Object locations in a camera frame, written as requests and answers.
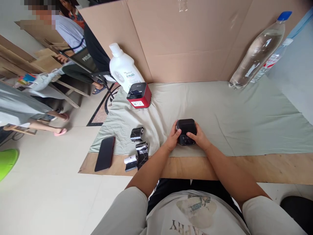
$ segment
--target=cardboard backdrop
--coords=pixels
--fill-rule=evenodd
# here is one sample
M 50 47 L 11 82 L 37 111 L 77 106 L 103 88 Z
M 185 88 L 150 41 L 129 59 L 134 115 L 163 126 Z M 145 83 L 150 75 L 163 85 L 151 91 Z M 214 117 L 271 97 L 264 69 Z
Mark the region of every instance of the cardboard backdrop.
M 116 42 L 146 82 L 230 80 L 252 41 L 281 12 L 293 11 L 285 37 L 310 0 L 122 0 L 80 10 L 112 57 Z

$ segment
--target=white t-shirt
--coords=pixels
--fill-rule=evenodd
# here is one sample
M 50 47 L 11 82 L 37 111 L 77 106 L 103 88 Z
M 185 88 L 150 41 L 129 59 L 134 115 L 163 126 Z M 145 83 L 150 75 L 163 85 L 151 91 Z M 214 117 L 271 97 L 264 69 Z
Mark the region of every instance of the white t-shirt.
M 56 16 L 55 29 L 71 48 L 77 47 L 84 37 L 84 30 L 73 20 L 62 15 Z M 74 52 L 77 53 L 85 47 L 86 43 L 84 40 L 82 45 L 75 49 Z
M 121 192 L 92 235 L 306 234 L 275 202 L 252 198 L 241 217 L 222 199 L 201 191 L 180 191 L 160 201 L 146 216 L 147 197 L 136 187 Z

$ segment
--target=tape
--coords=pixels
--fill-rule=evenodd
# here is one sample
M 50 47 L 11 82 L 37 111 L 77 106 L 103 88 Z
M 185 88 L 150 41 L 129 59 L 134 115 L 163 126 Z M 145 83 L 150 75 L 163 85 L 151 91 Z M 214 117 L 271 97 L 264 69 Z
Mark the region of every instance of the tape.
M 131 130 L 131 134 L 130 134 L 130 140 L 132 142 L 142 142 L 142 138 L 141 135 L 144 133 L 144 128 L 143 127 L 139 127 L 139 128 L 134 128 Z
M 146 161 L 149 159 L 149 153 L 148 153 L 148 143 L 142 142 L 140 144 L 136 144 L 136 151 L 138 154 L 138 170 L 145 164 Z
M 125 172 L 136 169 L 137 159 L 138 159 L 138 156 L 136 154 L 131 155 L 124 159 L 124 163 L 126 164 Z

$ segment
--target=pink slipper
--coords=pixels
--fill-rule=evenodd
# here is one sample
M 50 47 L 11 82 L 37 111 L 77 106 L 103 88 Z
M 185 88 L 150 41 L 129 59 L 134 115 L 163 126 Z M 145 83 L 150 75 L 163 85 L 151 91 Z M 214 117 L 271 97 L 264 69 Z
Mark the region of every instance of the pink slipper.
M 62 115 L 64 115 L 66 117 L 66 119 L 64 121 L 68 121 L 69 120 L 69 115 L 67 113 L 62 113 Z
M 66 128 L 63 128 L 60 133 L 54 133 L 54 136 L 64 135 L 67 132 Z

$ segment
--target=plastic water bottle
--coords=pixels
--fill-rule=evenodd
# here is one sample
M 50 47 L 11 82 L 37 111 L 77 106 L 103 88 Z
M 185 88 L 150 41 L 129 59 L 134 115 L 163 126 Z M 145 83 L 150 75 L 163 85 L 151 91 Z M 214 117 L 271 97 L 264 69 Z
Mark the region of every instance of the plastic water bottle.
M 250 81 L 251 83 L 256 83 L 257 81 L 260 80 L 260 78 L 268 71 L 271 69 L 271 67 L 276 64 L 277 61 L 285 54 L 285 51 L 287 49 L 287 46 L 290 45 L 290 43 L 293 42 L 293 39 L 285 39 L 283 44 L 271 55 L 269 60 L 263 65 L 263 67 L 259 70 L 257 75 L 252 78 Z
M 285 21 L 290 17 L 291 13 L 292 11 L 281 13 L 274 24 L 257 36 L 249 47 L 240 66 L 231 77 L 229 87 L 234 89 L 243 88 L 251 81 L 280 45 L 285 33 Z

